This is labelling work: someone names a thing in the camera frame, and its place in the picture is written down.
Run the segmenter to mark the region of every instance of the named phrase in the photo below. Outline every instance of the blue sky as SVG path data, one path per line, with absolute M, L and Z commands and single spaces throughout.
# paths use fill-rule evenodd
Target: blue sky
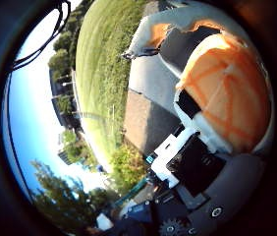
M 81 0 L 71 1 L 72 9 Z M 50 36 L 57 20 L 57 12 L 49 14 L 30 34 L 23 45 L 19 58 L 30 54 Z M 86 190 L 102 186 L 94 181 L 96 174 L 83 171 L 79 166 L 66 165 L 57 155 L 58 135 L 64 128 L 60 126 L 51 102 L 51 88 L 48 75 L 48 61 L 55 53 L 52 41 L 40 56 L 26 67 L 13 73 L 10 91 L 10 116 L 12 135 L 16 152 L 28 185 L 39 187 L 34 177 L 32 160 L 40 160 L 51 166 L 58 176 L 80 177 Z

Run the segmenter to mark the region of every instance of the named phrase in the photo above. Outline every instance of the grass lawn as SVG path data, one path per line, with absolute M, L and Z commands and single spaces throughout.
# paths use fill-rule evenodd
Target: grass lawn
M 122 143 L 130 45 L 146 0 L 96 0 L 86 13 L 77 48 L 77 88 L 88 135 L 108 160 Z

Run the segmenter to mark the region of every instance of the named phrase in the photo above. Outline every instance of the orange cover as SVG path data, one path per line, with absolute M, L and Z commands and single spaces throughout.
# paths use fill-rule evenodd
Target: orange cover
M 237 38 L 214 34 L 193 52 L 177 89 L 197 102 L 234 152 L 249 152 L 270 118 L 268 89 L 255 56 Z

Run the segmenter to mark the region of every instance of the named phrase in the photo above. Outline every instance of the screw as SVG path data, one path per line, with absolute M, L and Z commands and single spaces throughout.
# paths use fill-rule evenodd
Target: screw
M 189 235 L 195 235 L 195 233 L 196 233 L 196 231 L 195 231 L 194 228 L 191 228 L 191 229 L 188 230 Z
M 217 207 L 213 210 L 213 212 L 211 213 L 211 216 L 218 217 L 222 211 L 223 211 L 222 207 Z
M 175 230 L 174 226 L 168 226 L 167 227 L 167 232 L 173 232 Z

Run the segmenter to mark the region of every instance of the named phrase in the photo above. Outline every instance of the gear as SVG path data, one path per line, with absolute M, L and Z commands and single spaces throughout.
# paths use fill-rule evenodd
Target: gear
M 160 236 L 183 236 L 186 235 L 186 228 L 176 218 L 163 221 L 159 228 Z

